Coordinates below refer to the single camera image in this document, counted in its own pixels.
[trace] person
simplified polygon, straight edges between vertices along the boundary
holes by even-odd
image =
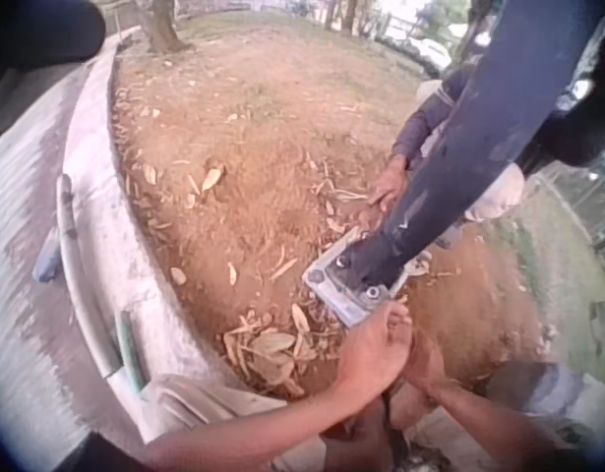
[[[157,394],[150,395],[145,421],[157,437],[148,444],[147,465],[158,471],[391,471],[392,413],[381,398],[403,383],[444,407],[501,463],[545,461],[563,447],[526,416],[449,379],[440,348],[424,332],[414,333],[403,306],[389,302],[350,330],[333,385],[299,402],[177,376],[154,381]],[[349,418],[347,441],[320,436]]]
[[[468,84],[477,60],[458,66],[442,81],[423,84],[416,94],[417,109],[405,121],[392,146],[391,157],[371,185],[362,222],[373,226],[405,192],[428,157]],[[598,48],[597,64],[590,75],[591,92],[571,111],[554,111],[532,143],[511,163],[459,221],[439,241],[451,247],[468,221],[480,222],[504,215],[520,202],[525,180],[553,161],[588,166],[605,148],[605,37]]]

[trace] tree trunk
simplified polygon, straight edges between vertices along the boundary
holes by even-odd
[[[324,29],[330,31],[333,28],[334,7],[337,0],[329,0],[329,6],[326,9],[326,19],[324,20]]]
[[[173,0],[134,0],[152,52],[177,52],[188,47],[173,29]]]
[[[341,34],[344,36],[352,35],[352,25],[354,25],[354,15],[357,11],[357,0],[348,0],[348,8],[345,11],[345,17],[341,23]]]

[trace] pavement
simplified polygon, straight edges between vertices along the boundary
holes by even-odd
[[[108,38],[0,136],[0,440],[27,470],[52,470],[92,430],[131,455],[143,452],[134,421],[96,370],[63,277],[31,278],[64,170],[87,279],[109,322],[116,311],[130,314],[146,377],[241,386],[189,329],[123,192],[109,122],[117,45]],[[24,109],[28,95],[19,99],[11,95],[12,108]]]

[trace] concrete ledge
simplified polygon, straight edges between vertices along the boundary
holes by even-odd
[[[87,279],[108,327],[115,313],[129,313],[146,377],[179,374],[240,386],[216,352],[188,328],[124,192],[110,123],[119,42],[108,38],[92,66],[66,142],[63,170],[73,181]]]

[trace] grass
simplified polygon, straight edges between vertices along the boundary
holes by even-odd
[[[590,302],[605,301],[605,272],[558,199],[541,189],[484,233],[493,247],[515,252],[542,321],[560,332],[552,351],[605,383],[605,351],[595,355],[588,321]]]

